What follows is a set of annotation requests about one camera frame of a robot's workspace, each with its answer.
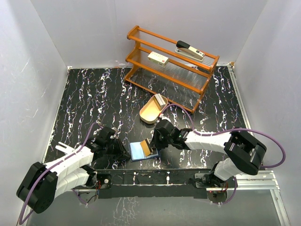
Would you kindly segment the gold brown credit card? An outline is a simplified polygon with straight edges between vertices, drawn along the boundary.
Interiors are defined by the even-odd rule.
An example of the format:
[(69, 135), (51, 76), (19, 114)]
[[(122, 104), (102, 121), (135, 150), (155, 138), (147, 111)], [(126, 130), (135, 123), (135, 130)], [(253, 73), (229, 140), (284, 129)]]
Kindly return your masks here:
[(141, 143), (140, 143), (140, 146), (142, 148), (142, 151), (145, 155), (145, 157), (149, 156), (152, 154), (152, 150), (150, 148), (150, 142), (148, 139), (145, 139), (143, 140)]

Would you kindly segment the blue card holder wallet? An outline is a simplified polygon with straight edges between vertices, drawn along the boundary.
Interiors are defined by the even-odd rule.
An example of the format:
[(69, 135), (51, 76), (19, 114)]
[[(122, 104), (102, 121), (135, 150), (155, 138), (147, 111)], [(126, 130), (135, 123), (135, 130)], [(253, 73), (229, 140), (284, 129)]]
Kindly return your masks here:
[(153, 154), (146, 156), (143, 152), (143, 149), (140, 145), (140, 142), (132, 142), (129, 144), (129, 151), (131, 154), (132, 161), (143, 161), (147, 159), (152, 159), (159, 157), (159, 151), (156, 149)]

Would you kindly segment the stack of credit cards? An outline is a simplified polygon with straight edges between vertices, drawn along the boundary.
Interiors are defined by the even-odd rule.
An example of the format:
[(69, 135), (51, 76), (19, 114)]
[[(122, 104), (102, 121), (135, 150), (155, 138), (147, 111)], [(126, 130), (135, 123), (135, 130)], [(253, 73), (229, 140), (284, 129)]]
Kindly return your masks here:
[(163, 108), (166, 105), (166, 101), (165, 101), (165, 99), (163, 98), (162, 95), (155, 94), (154, 97), (155, 97), (155, 99), (156, 99), (156, 101), (157, 101), (160, 108)]

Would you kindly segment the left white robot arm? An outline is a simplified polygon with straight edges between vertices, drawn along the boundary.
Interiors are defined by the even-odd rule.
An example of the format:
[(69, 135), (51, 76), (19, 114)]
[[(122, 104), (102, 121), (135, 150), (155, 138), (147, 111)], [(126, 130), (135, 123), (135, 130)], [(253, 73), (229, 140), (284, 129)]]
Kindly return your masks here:
[(78, 148), (68, 149), (65, 156), (48, 163), (34, 163), (17, 189), (17, 197), (34, 212), (42, 213), (68, 190), (95, 187), (97, 172), (90, 163), (103, 157), (115, 161), (131, 158), (115, 133), (114, 129), (103, 127), (96, 137), (87, 136)]

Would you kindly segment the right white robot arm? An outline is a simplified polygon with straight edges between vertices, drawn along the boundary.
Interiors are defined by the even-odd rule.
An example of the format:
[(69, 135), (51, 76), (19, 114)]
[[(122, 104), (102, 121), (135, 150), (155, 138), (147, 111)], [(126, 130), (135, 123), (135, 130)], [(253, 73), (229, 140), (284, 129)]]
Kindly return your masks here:
[(209, 174), (192, 179), (207, 187), (221, 187), (229, 178), (241, 173), (257, 175), (267, 151), (262, 142), (243, 129), (202, 133), (191, 128), (178, 129), (168, 120), (161, 120), (147, 146), (162, 150), (169, 145), (179, 150), (208, 150), (227, 155), (227, 159), (217, 162)]

